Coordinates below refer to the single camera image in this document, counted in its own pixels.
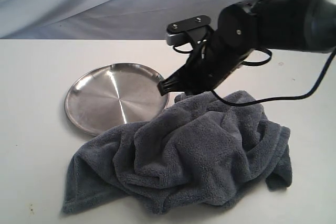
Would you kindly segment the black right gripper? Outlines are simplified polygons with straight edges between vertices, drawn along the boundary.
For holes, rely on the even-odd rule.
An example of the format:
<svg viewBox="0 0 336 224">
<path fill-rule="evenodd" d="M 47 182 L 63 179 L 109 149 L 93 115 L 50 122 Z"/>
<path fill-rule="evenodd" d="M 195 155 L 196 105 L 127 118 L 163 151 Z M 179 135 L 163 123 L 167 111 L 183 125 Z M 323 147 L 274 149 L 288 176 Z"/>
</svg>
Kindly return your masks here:
<svg viewBox="0 0 336 224">
<path fill-rule="evenodd" d="M 187 61 L 168 78 L 157 84 L 161 96 L 171 92 L 199 94 L 221 84 L 254 48 L 254 30 L 196 28 L 181 32 L 172 45 L 190 43 Z"/>
</svg>

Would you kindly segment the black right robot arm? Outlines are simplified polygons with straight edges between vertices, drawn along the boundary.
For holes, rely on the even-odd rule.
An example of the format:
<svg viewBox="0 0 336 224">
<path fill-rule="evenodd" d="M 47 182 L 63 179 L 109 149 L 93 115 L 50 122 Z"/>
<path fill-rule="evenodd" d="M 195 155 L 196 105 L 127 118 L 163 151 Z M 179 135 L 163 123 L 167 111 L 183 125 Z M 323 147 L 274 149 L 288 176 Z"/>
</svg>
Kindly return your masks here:
<svg viewBox="0 0 336 224">
<path fill-rule="evenodd" d="M 199 15 L 167 26 L 166 41 L 190 44 L 186 63 L 158 84 L 160 94 L 216 89 L 255 50 L 331 52 L 335 49 L 335 0 L 243 0 L 225 7 L 210 26 Z"/>
</svg>

